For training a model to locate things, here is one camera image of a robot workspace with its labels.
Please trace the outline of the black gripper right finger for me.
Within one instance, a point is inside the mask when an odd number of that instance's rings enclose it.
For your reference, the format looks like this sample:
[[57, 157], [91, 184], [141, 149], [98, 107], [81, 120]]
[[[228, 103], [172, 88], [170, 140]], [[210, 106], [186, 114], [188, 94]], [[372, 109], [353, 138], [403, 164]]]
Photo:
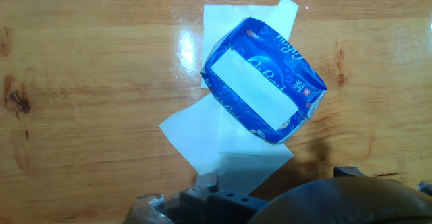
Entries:
[[363, 174], [358, 167], [351, 167], [351, 166], [334, 167], [333, 176], [334, 177], [348, 177], [348, 176], [367, 177], [367, 175]]

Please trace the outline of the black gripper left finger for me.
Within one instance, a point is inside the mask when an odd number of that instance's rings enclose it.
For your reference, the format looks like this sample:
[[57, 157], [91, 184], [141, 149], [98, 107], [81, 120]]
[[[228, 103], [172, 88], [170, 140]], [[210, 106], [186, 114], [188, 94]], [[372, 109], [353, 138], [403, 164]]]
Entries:
[[178, 223], [247, 224], [268, 202], [219, 189], [216, 173], [199, 175], [195, 185], [178, 196]]

